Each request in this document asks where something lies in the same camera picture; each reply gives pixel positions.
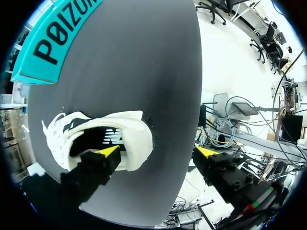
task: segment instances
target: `teal sign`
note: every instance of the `teal sign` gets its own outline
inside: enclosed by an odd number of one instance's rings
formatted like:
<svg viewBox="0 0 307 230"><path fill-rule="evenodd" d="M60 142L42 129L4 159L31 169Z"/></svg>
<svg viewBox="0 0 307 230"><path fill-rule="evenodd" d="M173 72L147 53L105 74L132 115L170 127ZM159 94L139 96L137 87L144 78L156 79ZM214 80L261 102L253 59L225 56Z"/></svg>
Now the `teal sign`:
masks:
<svg viewBox="0 0 307 230"><path fill-rule="evenodd" d="M18 76L28 78L28 83L56 83L75 36L102 1L63 0L53 7L43 22L37 25L39 27L31 36L28 47L22 48L26 51Z"/></svg>

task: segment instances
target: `black rotating platform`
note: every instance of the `black rotating platform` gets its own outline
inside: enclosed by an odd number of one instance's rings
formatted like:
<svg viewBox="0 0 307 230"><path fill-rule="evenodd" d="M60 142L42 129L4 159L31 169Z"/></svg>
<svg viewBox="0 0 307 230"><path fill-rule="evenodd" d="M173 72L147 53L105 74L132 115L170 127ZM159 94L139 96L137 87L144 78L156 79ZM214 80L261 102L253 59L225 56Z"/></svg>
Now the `black rotating platform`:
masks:
<svg viewBox="0 0 307 230"><path fill-rule="evenodd" d="M104 0L75 37L57 84L32 86L28 117L37 162L54 179L66 170L41 121L61 111L97 118L142 110L156 148L140 169L115 172L82 210L130 226L168 214L191 158L201 104L201 37L193 1Z"/></svg>

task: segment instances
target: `black office chair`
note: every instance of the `black office chair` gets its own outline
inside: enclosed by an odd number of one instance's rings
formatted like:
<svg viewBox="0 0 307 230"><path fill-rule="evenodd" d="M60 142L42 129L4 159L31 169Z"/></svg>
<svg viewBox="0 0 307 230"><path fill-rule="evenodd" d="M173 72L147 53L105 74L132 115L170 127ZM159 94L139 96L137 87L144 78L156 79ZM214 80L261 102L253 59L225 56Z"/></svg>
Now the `black office chair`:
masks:
<svg viewBox="0 0 307 230"><path fill-rule="evenodd" d="M263 50L266 50L267 52L269 52L269 44L273 42L274 33L275 33L275 29L272 26L272 24L270 24L267 33L265 35L259 36L259 41L260 41L262 47L260 47L260 45L257 44L257 42L254 39L251 39L251 42L255 42L255 44L254 43L249 44L250 47L254 46L254 47L257 48L257 50L259 52L259 58L257 60L260 61L260 59L262 57L263 58L263 61L262 61L263 64L265 63Z"/></svg>
<svg viewBox="0 0 307 230"><path fill-rule="evenodd" d="M267 58L270 58L272 68L271 71L274 69L274 74L276 73L276 68L280 69L280 60L283 58L283 50L282 48L276 44L272 43L271 45L268 46L267 50Z"/></svg>
<svg viewBox="0 0 307 230"><path fill-rule="evenodd" d="M221 9L225 13L231 13L234 5L237 5L239 3L242 3L248 0L207 0L207 1L211 3L211 6L206 3L199 2L198 4L200 6L197 6L196 10L198 10L198 8L210 10L210 13L212 13L212 17L213 17L213 20L211 21L212 24L215 23L215 14L217 14L224 21L223 25L226 25L225 18L217 11L216 8Z"/></svg>

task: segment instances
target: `shoe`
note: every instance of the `shoe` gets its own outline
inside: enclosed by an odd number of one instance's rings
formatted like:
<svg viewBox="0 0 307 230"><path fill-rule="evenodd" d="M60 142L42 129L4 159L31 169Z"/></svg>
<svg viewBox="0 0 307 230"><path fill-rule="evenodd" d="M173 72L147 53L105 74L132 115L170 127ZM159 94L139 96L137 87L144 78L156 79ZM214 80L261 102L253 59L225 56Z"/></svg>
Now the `shoe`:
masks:
<svg viewBox="0 0 307 230"><path fill-rule="evenodd" d="M122 163L116 170L135 171L153 151L153 136L149 127L142 121L142 114L142 111L127 111L91 119L81 112L67 116L60 113L51 121L48 128L42 121L43 132L57 164L71 171L81 162L79 155L70 156L71 147L86 130L95 127L120 129L126 154L121 154Z"/></svg>

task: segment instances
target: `yellow triangle marker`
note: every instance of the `yellow triangle marker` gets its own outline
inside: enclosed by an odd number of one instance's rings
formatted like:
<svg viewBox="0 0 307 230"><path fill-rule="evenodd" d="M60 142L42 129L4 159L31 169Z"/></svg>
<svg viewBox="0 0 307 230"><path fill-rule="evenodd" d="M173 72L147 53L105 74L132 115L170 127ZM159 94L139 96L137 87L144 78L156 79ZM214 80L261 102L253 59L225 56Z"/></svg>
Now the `yellow triangle marker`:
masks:
<svg viewBox="0 0 307 230"><path fill-rule="evenodd" d="M201 152L206 158L208 158L209 156L213 155L213 154L219 154L218 152L212 151L212 150L208 150L202 147L198 147L196 146L196 148L198 149L199 152Z"/></svg>
<svg viewBox="0 0 307 230"><path fill-rule="evenodd" d="M95 153L100 153L102 155L105 155L106 158L107 158L117 148L119 148L119 145L112 146L112 147L107 148L107 149L102 149L102 150L96 151Z"/></svg>

